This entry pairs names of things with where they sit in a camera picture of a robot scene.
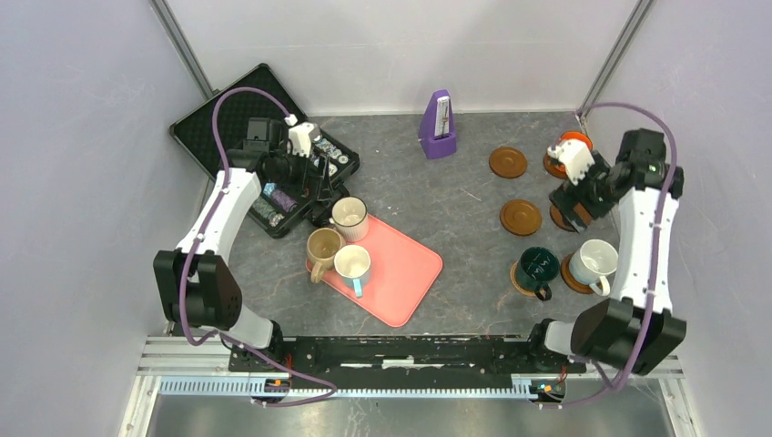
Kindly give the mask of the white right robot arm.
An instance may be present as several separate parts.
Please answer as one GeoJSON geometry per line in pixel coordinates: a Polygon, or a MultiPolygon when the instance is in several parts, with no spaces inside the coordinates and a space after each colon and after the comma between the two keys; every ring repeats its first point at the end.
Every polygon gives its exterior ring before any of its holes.
{"type": "Polygon", "coordinates": [[[614,281],[599,289],[603,300],[574,321],[545,319],[535,325],[525,357],[537,371],[551,370],[562,357],[579,357],[623,375],[644,376],[686,336],[686,322],[673,313],[667,277],[684,170],[676,161],[675,141],[662,132],[625,132],[613,164],[591,145],[586,135],[566,132],[547,148],[545,155],[565,174],[549,199],[577,232],[617,208],[620,241],[614,281]]]}

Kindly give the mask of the orange mug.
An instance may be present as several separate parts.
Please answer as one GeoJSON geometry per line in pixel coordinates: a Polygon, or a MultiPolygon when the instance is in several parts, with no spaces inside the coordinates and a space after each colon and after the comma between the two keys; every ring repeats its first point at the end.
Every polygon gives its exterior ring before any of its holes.
{"type": "Polygon", "coordinates": [[[581,132],[566,132],[547,153],[565,166],[567,177],[581,179],[594,164],[592,141],[581,132]]]}

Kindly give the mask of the white mug blue handle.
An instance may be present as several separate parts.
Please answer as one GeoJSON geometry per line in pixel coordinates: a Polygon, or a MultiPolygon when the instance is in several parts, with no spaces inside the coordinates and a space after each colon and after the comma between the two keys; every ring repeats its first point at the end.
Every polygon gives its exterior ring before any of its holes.
{"type": "Polygon", "coordinates": [[[363,289],[371,278],[369,251],[363,246],[346,245],[336,253],[333,266],[344,285],[354,291],[357,299],[362,298],[363,289]]]}

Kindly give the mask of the dark green mug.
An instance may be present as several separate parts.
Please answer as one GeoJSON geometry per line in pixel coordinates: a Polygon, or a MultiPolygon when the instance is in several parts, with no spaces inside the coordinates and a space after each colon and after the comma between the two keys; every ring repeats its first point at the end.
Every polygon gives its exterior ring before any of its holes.
{"type": "Polygon", "coordinates": [[[531,247],[526,249],[518,261],[533,263],[537,268],[537,279],[539,280],[539,293],[536,298],[540,301],[548,301],[553,297],[551,282],[556,279],[560,273],[561,261],[549,249],[542,247],[531,247]]]}

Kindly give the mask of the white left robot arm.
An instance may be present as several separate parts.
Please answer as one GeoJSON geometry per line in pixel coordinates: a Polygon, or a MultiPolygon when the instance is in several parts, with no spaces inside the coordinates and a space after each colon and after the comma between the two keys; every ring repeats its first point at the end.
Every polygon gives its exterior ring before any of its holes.
{"type": "Polygon", "coordinates": [[[250,357],[262,370],[275,371],[286,359],[286,347],[273,339],[272,320],[244,309],[229,270],[235,237],[261,198],[263,184],[257,171],[229,162],[217,115],[212,117],[212,134],[223,164],[215,187],[191,231],[175,249],[159,251],[153,261],[162,305],[191,344],[227,332],[233,342],[252,346],[250,357]]]}

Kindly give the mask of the beige mug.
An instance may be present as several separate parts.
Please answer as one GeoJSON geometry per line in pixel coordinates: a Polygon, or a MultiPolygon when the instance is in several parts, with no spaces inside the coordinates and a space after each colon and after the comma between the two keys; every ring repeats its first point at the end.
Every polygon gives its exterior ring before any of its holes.
{"type": "Polygon", "coordinates": [[[306,241],[307,261],[311,265],[310,280],[321,282],[322,276],[333,268],[335,255],[346,245],[344,237],[335,229],[314,230],[306,241]]]}

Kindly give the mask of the white ribbed black-rimmed mug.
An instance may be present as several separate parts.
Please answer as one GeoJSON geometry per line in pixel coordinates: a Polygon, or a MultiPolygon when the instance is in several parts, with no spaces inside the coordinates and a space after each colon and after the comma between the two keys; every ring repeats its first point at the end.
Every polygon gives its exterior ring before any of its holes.
{"type": "Polygon", "coordinates": [[[348,243],[364,239],[369,231],[366,203],[356,197],[341,198],[332,206],[330,224],[348,243]]]}

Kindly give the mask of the brown wooden coaster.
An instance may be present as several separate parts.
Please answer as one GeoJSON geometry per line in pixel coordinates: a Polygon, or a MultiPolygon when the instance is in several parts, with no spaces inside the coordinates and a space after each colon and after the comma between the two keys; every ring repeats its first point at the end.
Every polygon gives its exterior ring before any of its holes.
{"type": "Polygon", "coordinates": [[[576,227],[558,207],[550,206],[550,217],[553,223],[562,230],[582,233],[595,221],[595,217],[581,203],[575,204],[572,212],[579,218],[579,227],[576,227]]]}
{"type": "Polygon", "coordinates": [[[573,257],[572,254],[567,255],[562,263],[560,268],[561,277],[564,281],[564,283],[573,291],[584,294],[584,295],[591,295],[594,294],[594,291],[588,286],[585,285],[575,279],[573,274],[570,271],[570,262],[571,258],[573,257]]]}
{"type": "Polygon", "coordinates": [[[567,179],[564,164],[552,158],[547,152],[543,155],[543,167],[545,171],[553,177],[567,179]]]}
{"type": "Polygon", "coordinates": [[[520,237],[533,235],[543,223],[540,210],[524,199],[506,202],[500,210],[499,220],[504,229],[520,237]]]}
{"type": "Polygon", "coordinates": [[[507,179],[522,176],[528,165],[524,153],[513,147],[498,147],[489,156],[488,163],[493,174],[507,179]]]}

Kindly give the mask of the woven rattan coaster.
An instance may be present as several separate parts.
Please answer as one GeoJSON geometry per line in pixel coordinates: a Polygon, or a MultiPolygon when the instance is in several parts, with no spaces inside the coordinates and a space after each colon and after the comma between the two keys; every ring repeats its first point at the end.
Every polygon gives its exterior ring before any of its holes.
{"type": "Polygon", "coordinates": [[[539,293],[539,280],[537,279],[537,268],[533,263],[523,264],[516,261],[510,271],[512,284],[517,290],[527,297],[535,298],[539,293]]]}

